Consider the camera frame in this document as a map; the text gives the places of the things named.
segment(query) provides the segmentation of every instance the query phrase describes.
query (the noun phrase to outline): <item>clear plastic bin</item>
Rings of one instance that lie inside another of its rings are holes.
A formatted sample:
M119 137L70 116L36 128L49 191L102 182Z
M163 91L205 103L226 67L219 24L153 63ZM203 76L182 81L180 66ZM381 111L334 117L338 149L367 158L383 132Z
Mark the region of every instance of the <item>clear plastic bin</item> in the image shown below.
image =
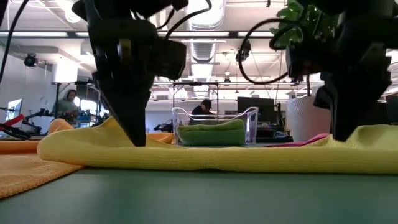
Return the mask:
M192 115L183 108L173 108L175 144L180 146L255 144L258 112L259 108L250 107L238 115Z

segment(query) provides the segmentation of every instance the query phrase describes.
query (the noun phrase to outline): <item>green tabletop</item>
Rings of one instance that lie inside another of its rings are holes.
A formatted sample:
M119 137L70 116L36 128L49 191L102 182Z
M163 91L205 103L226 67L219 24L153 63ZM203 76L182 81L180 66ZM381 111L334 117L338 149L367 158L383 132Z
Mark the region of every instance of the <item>green tabletop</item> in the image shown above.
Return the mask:
M1 224L398 223L398 176L84 169L0 200Z

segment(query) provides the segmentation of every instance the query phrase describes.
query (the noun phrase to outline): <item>exposed ceiling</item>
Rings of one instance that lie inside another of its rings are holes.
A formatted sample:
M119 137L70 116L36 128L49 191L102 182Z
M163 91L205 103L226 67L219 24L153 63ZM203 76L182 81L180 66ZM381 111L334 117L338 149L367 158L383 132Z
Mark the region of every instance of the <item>exposed ceiling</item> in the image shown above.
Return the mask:
M9 0L9 10L1 24L1 30L8 30L9 24L12 22L17 9L20 6L21 0ZM72 0L30 0L24 12L22 13L16 30L20 31L77 31L86 32L86 22L70 22L70 18L65 16L65 10L60 7L58 2L62 4L71 4ZM275 17L277 12L283 8L284 0L272 0L271 6L266 7L266 0L226 0L226 8L224 13L223 24L219 31L247 31L254 24L270 18ZM158 13L151 18L156 25L161 24L169 13ZM185 11L180 11L174 15L168 27L174 25L184 15ZM270 24L259 28L258 31L268 31L270 27L275 27L277 24ZM179 27L179 30L188 30L188 24ZM241 45L242 39L218 39L220 43L217 44L215 61L211 78L208 81L222 82L226 78L226 72L232 82L246 82L236 68L235 55L236 51ZM275 52L268 47L269 39L250 39L252 54L245 61L244 69L246 73L256 80L267 80L279 76L286 71L286 64L283 52ZM14 38L12 41L14 49L24 53L23 48L26 47L55 47L60 52L66 52L71 57L75 58L77 63L84 68L85 72L80 72L80 75L88 76L90 71L95 69L95 62L91 54L90 42L88 39L18 39ZM58 58L63 55L58 53L43 53L38 54L39 59L46 60L50 63L57 63ZM190 78L192 75L191 56L187 55L187 66L183 72L183 78ZM314 82L319 83L318 78L313 78Z

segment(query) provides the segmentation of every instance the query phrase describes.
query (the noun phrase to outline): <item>person in hoodie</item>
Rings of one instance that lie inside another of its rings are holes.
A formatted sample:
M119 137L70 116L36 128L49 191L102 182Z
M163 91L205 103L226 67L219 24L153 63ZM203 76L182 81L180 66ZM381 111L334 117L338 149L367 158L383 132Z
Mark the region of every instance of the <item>person in hoodie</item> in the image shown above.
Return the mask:
M79 109L73 100L76 97L76 90L68 90L65 96L58 100L58 118L64 119L70 125L75 126L77 124L77 118L79 115ZM55 113L55 104L52 108L52 113Z

